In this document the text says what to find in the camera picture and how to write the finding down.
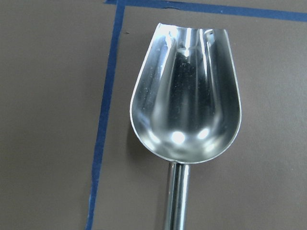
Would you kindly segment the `metal ice scoop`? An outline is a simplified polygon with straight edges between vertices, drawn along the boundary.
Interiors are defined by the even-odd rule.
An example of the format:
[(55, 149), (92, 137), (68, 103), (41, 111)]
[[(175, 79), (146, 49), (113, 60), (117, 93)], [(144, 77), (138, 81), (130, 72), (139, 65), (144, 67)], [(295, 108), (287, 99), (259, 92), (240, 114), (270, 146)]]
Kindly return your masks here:
[(130, 121), (141, 144), (169, 163), (164, 229), (185, 228), (191, 165), (224, 153), (241, 120), (227, 31), (158, 24), (133, 89)]

